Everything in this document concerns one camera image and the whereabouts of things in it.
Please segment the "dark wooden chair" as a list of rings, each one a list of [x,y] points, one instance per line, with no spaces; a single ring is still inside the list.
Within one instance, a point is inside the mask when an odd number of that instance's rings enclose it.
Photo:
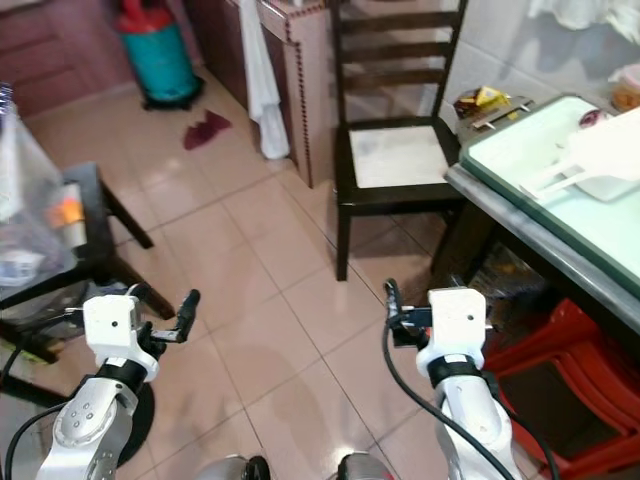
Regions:
[[[416,0],[329,1],[337,104],[337,282],[348,279],[353,219],[451,212],[463,202],[444,179],[460,160],[460,141],[439,111],[470,0],[429,0],[429,9],[374,13],[356,12],[361,1]],[[428,84],[435,92],[425,114],[349,118],[347,99],[352,93]]]

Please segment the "dark wooden side table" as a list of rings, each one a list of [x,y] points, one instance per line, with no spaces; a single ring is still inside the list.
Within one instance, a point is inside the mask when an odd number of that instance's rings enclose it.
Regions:
[[[134,291],[134,296],[138,300],[145,302],[145,305],[161,319],[174,316],[175,310],[172,303],[151,289],[145,278],[132,268],[119,252],[116,252],[113,230],[110,228],[111,219],[118,220],[132,234],[134,241],[145,250],[154,247],[154,242],[148,236],[146,229],[137,223],[123,202],[100,178],[99,168],[92,163],[86,163],[65,169],[63,174],[65,184],[79,189],[87,241],[81,246],[74,247],[76,264],[72,269],[17,291],[1,289],[0,306],[17,306],[41,294],[58,291],[77,282],[93,280],[100,284],[113,282],[125,285],[137,284],[140,288]]]

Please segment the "orange and white cup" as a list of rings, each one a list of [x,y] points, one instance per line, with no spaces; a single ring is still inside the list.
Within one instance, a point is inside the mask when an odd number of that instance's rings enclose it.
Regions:
[[[52,227],[72,250],[76,250],[87,243],[86,220],[84,220],[84,206],[81,188],[78,186],[64,186],[61,188],[60,198],[50,209]]]

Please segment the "clear plastic bag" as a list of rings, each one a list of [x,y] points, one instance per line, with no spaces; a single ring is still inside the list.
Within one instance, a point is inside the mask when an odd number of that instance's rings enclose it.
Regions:
[[[8,83],[0,83],[0,113],[0,287],[9,300],[77,260],[52,221],[64,179],[20,119]]]

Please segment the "grey marble table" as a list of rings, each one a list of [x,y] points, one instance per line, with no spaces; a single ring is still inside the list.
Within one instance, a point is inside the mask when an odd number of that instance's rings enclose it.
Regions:
[[[451,284],[454,274],[463,280],[471,279],[492,244],[502,243],[640,362],[640,297],[627,292],[593,262],[462,166],[449,169],[445,179],[465,197],[465,202],[445,229],[433,255],[430,289]]]

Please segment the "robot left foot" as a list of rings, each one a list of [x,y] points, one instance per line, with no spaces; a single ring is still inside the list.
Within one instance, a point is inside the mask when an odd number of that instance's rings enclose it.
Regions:
[[[268,461],[260,454],[253,457],[232,454],[211,462],[193,480],[271,480],[271,472]]]

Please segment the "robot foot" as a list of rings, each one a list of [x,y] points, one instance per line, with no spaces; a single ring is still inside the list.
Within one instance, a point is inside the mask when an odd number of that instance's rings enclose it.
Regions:
[[[268,461],[260,454],[253,457],[232,454],[211,462],[193,480],[271,480],[271,472]]]
[[[396,477],[372,454],[352,452],[340,460],[335,480],[396,480]]]

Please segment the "red plastic stool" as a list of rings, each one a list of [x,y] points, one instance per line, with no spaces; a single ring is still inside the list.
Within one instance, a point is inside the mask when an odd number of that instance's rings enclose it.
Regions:
[[[550,364],[576,398],[603,420],[617,436],[563,456],[545,452],[530,428],[517,426],[515,439],[548,472],[558,468],[559,479],[580,480],[640,466],[640,364],[621,344],[605,337],[576,303],[558,303],[545,323],[511,347],[486,356],[484,369],[499,379],[530,367]]]

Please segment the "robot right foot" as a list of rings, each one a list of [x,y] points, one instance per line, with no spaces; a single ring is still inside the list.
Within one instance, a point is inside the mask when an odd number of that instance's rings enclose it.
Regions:
[[[396,477],[372,454],[352,452],[340,460],[335,480],[396,480]]]

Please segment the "large green tray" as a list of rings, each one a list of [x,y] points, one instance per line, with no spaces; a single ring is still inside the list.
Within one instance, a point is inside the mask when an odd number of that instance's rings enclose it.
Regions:
[[[581,253],[627,292],[640,297],[640,182],[584,180],[534,198],[525,180],[556,163],[580,116],[595,105],[562,95],[463,148],[462,168]]]

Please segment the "yellow brown snack bag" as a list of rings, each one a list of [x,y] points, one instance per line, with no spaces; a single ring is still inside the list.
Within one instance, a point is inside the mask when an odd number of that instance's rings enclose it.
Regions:
[[[481,116],[490,110],[504,108],[508,105],[509,95],[489,86],[465,91],[452,102],[454,114],[461,120],[475,118],[475,116]]]

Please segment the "pink brown cabinet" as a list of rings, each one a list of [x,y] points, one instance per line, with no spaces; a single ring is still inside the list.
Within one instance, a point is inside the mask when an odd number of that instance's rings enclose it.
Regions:
[[[326,0],[259,0],[259,18],[291,159],[307,186],[329,182],[337,101],[328,4]]]

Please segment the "white hanging cloth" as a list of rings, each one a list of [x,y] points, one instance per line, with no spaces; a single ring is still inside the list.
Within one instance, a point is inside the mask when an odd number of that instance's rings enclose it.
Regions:
[[[261,154],[280,160],[291,152],[280,110],[279,88],[268,42],[262,32],[259,0],[238,0],[248,92],[248,115],[259,125]]]

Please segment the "teal gas cylinder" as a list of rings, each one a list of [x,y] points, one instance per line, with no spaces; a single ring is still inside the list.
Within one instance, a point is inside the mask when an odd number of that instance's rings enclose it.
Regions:
[[[115,0],[122,38],[146,110],[189,110],[204,90],[165,0]]]

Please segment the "reddish brown wooden cabinet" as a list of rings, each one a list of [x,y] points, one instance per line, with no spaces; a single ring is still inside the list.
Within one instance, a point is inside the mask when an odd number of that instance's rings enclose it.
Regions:
[[[1,13],[0,81],[36,116],[134,82],[109,0],[42,0]]]

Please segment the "orange snack packet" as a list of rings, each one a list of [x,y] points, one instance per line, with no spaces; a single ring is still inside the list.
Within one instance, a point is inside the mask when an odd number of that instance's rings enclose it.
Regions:
[[[612,83],[611,102],[620,113],[640,108],[640,63],[627,65],[609,78]]]

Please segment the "white crumpled cloth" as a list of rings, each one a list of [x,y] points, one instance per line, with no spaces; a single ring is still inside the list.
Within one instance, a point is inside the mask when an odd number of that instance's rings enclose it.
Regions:
[[[566,29],[608,24],[631,44],[640,46],[640,0],[530,0],[527,15],[552,14]]]

